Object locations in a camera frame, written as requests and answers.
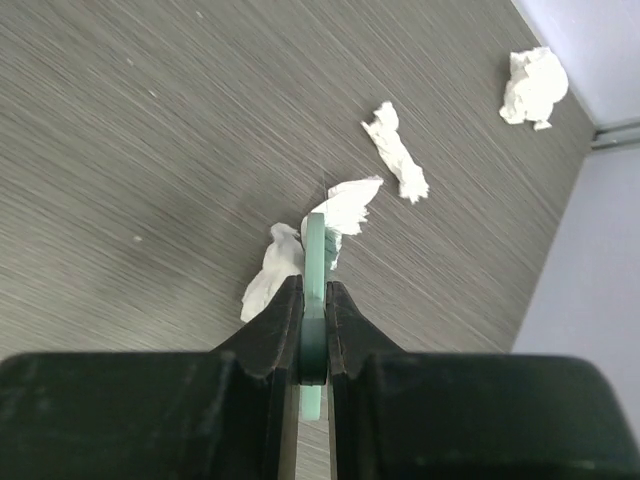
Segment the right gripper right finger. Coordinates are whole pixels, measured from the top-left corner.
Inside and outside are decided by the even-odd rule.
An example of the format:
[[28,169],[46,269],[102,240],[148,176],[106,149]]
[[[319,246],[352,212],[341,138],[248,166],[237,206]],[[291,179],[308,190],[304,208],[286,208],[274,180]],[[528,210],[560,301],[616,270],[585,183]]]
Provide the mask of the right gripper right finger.
[[327,287],[336,479],[635,479],[639,449],[591,363],[400,348]]

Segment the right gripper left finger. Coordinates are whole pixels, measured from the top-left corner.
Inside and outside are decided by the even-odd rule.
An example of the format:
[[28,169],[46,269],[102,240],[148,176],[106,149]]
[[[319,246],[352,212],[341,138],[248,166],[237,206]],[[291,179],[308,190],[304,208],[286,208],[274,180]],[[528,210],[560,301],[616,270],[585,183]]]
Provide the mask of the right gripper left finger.
[[210,351],[30,352],[1,364],[5,479],[279,479],[297,429],[300,277]]

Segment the green hand brush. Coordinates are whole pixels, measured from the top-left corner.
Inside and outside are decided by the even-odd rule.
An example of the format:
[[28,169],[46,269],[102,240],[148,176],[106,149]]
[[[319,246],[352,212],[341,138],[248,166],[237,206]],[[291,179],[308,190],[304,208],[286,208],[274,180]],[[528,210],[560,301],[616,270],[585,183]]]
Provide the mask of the green hand brush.
[[311,213],[307,220],[303,277],[304,312],[300,327],[300,415],[305,421],[321,416],[322,386],[327,378],[325,320],[325,220]]

